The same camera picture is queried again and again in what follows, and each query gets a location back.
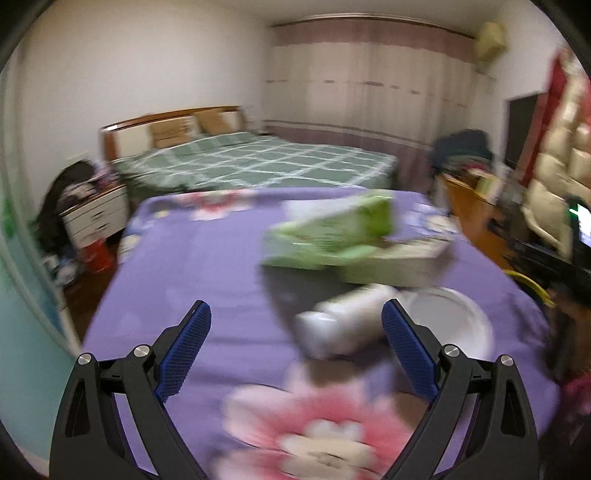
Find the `wooden headboard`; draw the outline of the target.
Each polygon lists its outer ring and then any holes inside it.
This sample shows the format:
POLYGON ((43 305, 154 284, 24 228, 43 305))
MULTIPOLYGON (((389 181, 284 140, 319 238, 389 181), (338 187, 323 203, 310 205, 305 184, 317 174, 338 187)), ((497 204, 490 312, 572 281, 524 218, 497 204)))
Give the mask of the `wooden headboard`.
POLYGON ((245 131, 247 120, 242 108, 217 106, 146 114, 107 125, 99 133, 103 157, 111 162, 221 134, 222 126, 245 131))

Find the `brown pillow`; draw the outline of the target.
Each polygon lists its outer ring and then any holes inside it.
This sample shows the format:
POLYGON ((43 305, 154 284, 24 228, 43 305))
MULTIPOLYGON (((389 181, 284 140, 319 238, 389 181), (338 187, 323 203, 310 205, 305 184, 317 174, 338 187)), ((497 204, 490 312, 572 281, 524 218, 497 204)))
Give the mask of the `brown pillow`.
POLYGON ((207 109, 195 112, 193 116, 201 131, 207 135, 215 136, 235 132, 235 128, 223 118, 222 114, 223 112, 219 109, 207 109))
POLYGON ((164 149, 188 143, 198 135, 195 119, 192 116, 153 122, 149 125, 152 146, 164 149))

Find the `green plaid bed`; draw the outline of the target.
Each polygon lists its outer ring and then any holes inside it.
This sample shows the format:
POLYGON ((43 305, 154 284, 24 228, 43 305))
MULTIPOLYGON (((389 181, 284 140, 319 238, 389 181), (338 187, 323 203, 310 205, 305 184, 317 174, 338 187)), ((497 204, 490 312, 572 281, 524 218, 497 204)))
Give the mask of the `green plaid bed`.
POLYGON ((211 190, 390 188, 398 160, 355 147, 238 132, 124 156, 112 166, 129 193, 144 199, 211 190))

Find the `purple floral tablecloth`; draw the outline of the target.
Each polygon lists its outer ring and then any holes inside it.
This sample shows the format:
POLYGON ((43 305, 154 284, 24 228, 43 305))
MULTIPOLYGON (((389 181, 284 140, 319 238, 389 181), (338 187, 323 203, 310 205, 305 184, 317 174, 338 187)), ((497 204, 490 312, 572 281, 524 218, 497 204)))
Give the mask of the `purple floral tablecloth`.
POLYGON ((427 404, 386 341, 339 360, 304 357, 298 313, 346 291, 329 270, 263 265, 263 235, 287 201, 348 197, 348 188, 250 191, 220 219, 181 196, 144 201, 129 253, 85 335, 99 359, 129 353, 177 324, 197 300, 211 330, 166 409, 212 479, 379 479, 427 404))

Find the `pink beige curtain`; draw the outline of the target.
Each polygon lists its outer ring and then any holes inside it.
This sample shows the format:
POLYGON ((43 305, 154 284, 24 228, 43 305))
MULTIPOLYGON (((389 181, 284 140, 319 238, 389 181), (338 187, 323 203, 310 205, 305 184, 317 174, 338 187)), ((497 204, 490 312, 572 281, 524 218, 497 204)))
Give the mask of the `pink beige curtain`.
POLYGON ((474 38, 412 22, 328 18, 273 27, 271 39, 267 130, 393 155, 397 186, 427 191, 433 144, 467 126, 474 38))

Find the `wooden low cabinet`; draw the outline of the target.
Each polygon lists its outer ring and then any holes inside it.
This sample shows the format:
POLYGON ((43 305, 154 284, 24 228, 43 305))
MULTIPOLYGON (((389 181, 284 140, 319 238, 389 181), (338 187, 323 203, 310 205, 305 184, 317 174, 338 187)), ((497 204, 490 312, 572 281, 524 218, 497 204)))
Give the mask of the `wooden low cabinet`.
POLYGON ((488 229, 489 221, 497 214, 496 208, 460 180, 446 174, 438 180, 445 187, 451 213, 458 219, 465 237, 497 266, 508 270, 507 241, 488 229))

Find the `white supplement bottle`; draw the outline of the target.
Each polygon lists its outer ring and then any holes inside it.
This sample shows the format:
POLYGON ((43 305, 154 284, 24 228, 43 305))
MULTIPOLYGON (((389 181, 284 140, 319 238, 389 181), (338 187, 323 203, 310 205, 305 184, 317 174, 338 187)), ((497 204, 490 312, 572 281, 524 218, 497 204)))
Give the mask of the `white supplement bottle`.
POLYGON ((352 355, 384 336, 383 307, 400 294, 389 285, 369 284, 332 297, 294 317, 294 337, 318 360, 352 355))

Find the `cream puffer jacket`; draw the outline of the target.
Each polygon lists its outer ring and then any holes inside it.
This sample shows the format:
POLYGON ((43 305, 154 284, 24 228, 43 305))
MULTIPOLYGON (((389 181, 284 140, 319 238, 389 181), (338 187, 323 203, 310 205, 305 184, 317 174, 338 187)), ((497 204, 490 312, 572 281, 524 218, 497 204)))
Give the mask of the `cream puffer jacket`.
POLYGON ((543 136, 522 213, 530 230, 566 259, 573 234, 567 198, 590 201, 590 80, 575 74, 543 136))

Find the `red bucket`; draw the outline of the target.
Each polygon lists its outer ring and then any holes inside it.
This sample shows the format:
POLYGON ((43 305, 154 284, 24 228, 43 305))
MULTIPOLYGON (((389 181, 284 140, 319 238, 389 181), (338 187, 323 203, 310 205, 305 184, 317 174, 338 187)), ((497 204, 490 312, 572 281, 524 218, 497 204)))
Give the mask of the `red bucket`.
POLYGON ((102 238, 90 241, 82 246, 80 255, 85 268, 91 274, 98 274, 114 266, 114 257, 102 238))

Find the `green tissue pack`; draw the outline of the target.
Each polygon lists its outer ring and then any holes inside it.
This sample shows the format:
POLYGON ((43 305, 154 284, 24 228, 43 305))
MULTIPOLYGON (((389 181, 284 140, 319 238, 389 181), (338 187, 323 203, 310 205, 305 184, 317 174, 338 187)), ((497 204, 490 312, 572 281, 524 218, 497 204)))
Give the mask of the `green tissue pack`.
POLYGON ((287 200, 286 220, 263 236, 263 264, 301 270, 348 266, 394 234, 394 193, 367 190, 342 198, 287 200))

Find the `brown pillow left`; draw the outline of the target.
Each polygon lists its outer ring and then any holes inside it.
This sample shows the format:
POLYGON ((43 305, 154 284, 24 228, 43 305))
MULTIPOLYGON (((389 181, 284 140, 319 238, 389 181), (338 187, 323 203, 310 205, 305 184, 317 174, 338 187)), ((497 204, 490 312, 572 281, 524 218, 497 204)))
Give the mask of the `brown pillow left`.
POLYGON ((195 119, 192 116, 153 122, 149 125, 152 146, 164 149, 188 143, 198 135, 195 119))

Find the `pile of folded clothes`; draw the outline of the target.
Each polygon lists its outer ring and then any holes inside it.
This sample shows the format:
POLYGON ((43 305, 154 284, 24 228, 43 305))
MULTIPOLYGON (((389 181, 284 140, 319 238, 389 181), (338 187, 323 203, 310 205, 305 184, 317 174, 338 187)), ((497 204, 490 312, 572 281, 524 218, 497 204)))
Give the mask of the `pile of folded clothes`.
POLYGON ((477 158, 490 167, 494 154, 489 148, 489 136, 479 129, 465 129, 439 138, 433 145, 430 156, 432 168, 441 172, 452 157, 477 158))

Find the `air conditioner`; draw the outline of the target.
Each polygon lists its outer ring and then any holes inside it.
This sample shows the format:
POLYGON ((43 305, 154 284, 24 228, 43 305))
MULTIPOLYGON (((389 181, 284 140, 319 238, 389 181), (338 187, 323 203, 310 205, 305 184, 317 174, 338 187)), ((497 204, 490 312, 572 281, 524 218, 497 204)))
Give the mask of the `air conditioner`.
POLYGON ((486 22, 476 39, 476 60, 484 63, 492 62, 506 49, 506 28, 500 23, 486 22))

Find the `white green tea box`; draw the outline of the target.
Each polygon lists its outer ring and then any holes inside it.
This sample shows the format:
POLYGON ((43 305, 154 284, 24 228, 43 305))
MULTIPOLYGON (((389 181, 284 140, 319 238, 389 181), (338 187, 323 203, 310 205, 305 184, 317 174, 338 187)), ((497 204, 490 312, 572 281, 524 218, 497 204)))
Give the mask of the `white green tea box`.
POLYGON ((454 258, 453 240, 424 237, 391 242, 337 271, 349 284, 424 288, 438 285, 454 258))

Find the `black bag on nightstand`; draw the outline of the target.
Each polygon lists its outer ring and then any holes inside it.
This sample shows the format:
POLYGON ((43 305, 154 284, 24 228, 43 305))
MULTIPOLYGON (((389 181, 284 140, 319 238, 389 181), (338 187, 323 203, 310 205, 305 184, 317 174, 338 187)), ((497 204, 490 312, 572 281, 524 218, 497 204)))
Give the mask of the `black bag on nightstand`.
POLYGON ((48 255, 62 257, 72 247, 61 218, 68 209, 66 190, 69 187, 90 186, 98 169, 88 160, 80 160, 62 170, 47 191, 36 218, 36 232, 40 247, 48 255))

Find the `red dotted jacket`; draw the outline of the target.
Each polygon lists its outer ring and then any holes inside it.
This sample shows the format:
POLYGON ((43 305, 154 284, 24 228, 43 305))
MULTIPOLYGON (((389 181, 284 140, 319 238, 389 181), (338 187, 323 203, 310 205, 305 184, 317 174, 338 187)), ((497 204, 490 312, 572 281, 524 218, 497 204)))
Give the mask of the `red dotted jacket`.
POLYGON ((557 51, 551 62, 546 90, 538 96, 536 101, 528 135, 517 167, 519 183, 523 187, 528 187, 532 180, 543 137, 558 108, 568 81, 567 70, 571 60, 572 51, 569 47, 562 47, 557 51))

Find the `brown pillow right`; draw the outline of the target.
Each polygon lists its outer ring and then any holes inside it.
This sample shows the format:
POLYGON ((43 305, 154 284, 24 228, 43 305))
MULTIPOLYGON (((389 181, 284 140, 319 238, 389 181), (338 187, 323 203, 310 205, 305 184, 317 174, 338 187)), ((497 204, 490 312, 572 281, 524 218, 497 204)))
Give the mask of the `brown pillow right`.
POLYGON ((223 112, 219 109, 207 109, 195 112, 193 116, 201 131, 207 135, 215 136, 235 132, 235 128, 223 118, 222 114, 223 112))

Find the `yellow rimmed trash bin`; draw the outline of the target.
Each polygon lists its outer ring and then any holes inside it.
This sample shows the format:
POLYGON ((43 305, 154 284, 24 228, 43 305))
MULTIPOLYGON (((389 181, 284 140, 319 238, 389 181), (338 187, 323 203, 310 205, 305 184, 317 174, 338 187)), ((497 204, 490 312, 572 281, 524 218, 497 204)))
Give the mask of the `yellow rimmed trash bin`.
POLYGON ((504 274, 512 279, 541 309, 553 309, 555 307, 549 293, 528 276, 514 270, 505 270, 504 274))

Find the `white nightstand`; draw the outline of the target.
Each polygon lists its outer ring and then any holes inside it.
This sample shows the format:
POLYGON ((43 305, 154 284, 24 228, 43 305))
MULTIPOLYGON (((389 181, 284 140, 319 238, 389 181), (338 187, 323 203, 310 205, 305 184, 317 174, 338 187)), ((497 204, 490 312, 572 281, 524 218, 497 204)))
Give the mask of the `white nightstand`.
POLYGON ((122 231, 129 217, 126 188, 115 184, 61 214, 68 237, 76 250, 96 239, 106 240, 122 231))

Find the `white paper plate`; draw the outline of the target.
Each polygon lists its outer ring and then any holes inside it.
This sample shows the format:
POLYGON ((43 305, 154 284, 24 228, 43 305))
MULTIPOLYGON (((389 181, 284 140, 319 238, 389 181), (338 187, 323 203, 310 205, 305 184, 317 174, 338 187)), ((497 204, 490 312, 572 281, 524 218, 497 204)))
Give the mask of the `white paper plate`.
POLYGON ((399 300, 414 322, 428 327, 442 345, 454 344, 470 358, 492 358, 491 322, 466 295, 450 288, 432 287, 402 291, 399 300))

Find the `black television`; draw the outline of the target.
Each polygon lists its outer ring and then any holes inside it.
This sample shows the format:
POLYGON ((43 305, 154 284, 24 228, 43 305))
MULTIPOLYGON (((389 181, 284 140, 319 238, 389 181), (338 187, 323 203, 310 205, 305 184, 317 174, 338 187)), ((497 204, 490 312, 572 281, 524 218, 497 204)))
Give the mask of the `black television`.
POLYGON ((535 92, 509 99, 504 163, 511 170, 524 168, 533 158, 548 94, 535 92))

